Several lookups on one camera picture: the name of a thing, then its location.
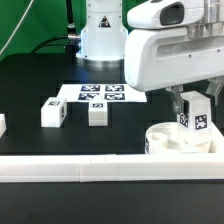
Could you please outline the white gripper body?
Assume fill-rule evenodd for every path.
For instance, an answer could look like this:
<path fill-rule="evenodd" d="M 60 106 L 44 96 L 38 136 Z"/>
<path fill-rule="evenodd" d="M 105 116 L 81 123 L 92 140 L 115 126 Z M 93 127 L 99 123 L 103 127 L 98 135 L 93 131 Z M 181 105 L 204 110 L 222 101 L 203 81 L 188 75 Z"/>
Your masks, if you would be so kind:
<path fill-rule="evenodd" d="M 126 41 L 124 73 L 141 92 L 223 76 L 224 32 L 189 39 L 186 27 L 135 29 Z"/>

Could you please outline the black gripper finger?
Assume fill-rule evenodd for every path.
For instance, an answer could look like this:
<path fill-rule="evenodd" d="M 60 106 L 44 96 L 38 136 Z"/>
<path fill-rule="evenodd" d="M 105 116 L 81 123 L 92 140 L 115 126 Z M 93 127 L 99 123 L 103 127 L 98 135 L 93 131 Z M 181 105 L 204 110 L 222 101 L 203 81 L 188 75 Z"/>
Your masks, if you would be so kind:
<path fill-rule="evenodd" d="M 224 77 L 215 77 L 209 79 L 209 85 L 206 90 L 206 94 L 210 97 L 213 107 L 216 107 L 218 105 L 218 97 L 223 88 Z"/>
<path fill-rule="evenodd" d="M 181 92 L 183 91 L 182 85 L 170 86 L 166 88 L 166 91 L 169 93 L 172 102 L 173 102 L 173 110 L 177 115 L 180 115 L 184 112 L 184 100 L 181 96 Z"/>

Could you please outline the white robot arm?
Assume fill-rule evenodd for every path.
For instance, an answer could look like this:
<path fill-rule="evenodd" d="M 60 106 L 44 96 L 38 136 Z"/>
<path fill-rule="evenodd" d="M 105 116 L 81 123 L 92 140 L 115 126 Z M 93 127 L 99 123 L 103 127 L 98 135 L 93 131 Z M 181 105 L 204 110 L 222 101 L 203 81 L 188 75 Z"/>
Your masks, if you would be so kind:
<path fill-rule="evenodd" d="M 95 66 L 124 63 L 126 82 L 147 92 L 165 88 L 174 111 L 185 109 L 183 86 L 208 80 L 218 103 L 224 89 L 224 0 L 147 0 L 122 23 L 122 0 L 86 0 L 77 57 Z"/>

